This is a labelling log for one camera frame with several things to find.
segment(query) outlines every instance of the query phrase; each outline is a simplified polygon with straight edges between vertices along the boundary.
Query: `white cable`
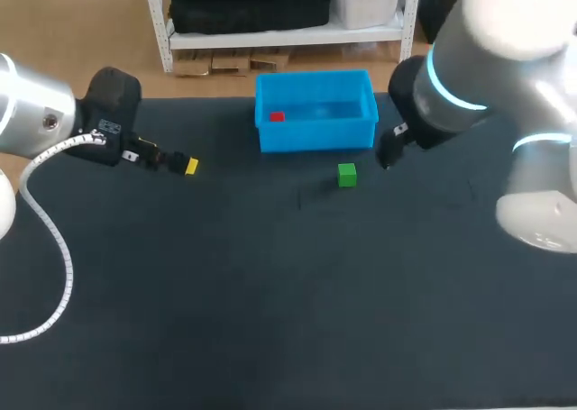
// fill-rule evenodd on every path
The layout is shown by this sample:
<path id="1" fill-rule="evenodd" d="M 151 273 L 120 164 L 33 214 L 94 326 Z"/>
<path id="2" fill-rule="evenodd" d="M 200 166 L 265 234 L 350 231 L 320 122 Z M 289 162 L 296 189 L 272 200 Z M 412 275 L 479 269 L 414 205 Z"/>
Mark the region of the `white cable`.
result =
<path id="1" fill-rule="evenodd" d="M 0 344 L 14 344 L 17 342 L 28 341 L 36 336 L 48 331 L 62 316 L 66 306 L 69 304 L 70 295 L 72 294 L 72 285 L 74 284 L 74 270 L 72 268 L 72 258 L 70 257 L 69 247 L 64 241 L 64 238 L 60 234 L 58 228 L 51 220 L 51 218 L 44 212 L 44 209 L 36 202 L 28 191 L 28 179 L 42 163 L 46 162 L 48 159 L 57 155 L 61 151 L 70 149 L 72 147 L 80 146 L 83 144 L 95 144 L 95 145 L 105 145 L 105 137 L 99 133 L 90 133 L 86 135 L 79 135 L 78 137 L 70 138 L 57 144 L 54 147 L 49 148 L 44 151 L 40 156 L 34 159 L 24 172 L 20 176 L 20 194 L 22 195 L 24 201 L 30 206 L 30 208 L 40 217 L 42 222 L 48 227 L 48 230 L 52 233 L 54 240 L 60 248 L 62 253 L 62 258 L 64 259 L 64 267 L 66 269 L 66 285 L 64 286 L 64 295 L 60 300 L 58 307 L 54 314 L 50 318 L 38 326 L 26 333 L 19 333 L 17 335 L 0 336 Z"/>

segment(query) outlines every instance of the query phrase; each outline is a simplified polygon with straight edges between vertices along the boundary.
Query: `black bag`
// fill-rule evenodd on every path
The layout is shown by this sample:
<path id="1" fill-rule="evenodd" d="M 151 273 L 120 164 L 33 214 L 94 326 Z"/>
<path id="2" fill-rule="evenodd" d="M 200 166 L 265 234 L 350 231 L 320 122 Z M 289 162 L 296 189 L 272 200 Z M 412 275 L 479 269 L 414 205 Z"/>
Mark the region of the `black bag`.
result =
<path id="1" fill-rule="evenodd" d="M 329 21 L 330 0 L 172 0 L 177 33 L 226 34 L 302 29 Z"/>

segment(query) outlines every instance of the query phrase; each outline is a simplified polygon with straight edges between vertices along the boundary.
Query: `green block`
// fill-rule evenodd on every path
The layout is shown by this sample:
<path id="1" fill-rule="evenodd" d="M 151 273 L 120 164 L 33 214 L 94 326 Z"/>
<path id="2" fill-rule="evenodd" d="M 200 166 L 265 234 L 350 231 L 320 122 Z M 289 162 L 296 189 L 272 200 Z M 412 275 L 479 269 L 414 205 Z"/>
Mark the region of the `green block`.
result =
<path id="1" fill-rule="evenodd" d="M 354 164 L 339 164 L 339 187 L 357 186 L 357 168 Z"/>

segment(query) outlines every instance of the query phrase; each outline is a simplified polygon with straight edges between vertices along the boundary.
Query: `red block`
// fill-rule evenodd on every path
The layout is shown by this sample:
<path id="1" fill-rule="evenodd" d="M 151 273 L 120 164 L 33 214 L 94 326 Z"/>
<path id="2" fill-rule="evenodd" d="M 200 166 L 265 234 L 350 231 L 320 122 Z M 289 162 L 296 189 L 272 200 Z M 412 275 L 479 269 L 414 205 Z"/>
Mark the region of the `red block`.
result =
<path id="1" fill-rule="evenodd" d="M 270 121 L 271 122 L 284 122 L 285 121 L 285 114 L 282 111 L 278 111 L 276 113 L 270 113 Z"/>

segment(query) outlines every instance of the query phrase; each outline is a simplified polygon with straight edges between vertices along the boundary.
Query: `yellow block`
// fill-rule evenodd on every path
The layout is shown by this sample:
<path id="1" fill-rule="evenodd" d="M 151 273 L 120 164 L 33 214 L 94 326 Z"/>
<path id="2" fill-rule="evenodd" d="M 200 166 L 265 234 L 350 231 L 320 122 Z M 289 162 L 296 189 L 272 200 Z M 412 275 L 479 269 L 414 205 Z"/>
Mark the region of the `yellow block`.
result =
<path id="1" fill-rule="evenodd" d="M 197 172 L 198 167 L 198 159 L 190 159 L 188 162 L 187 172 L 185 173 L 187 176 L 192 176 Z"/>

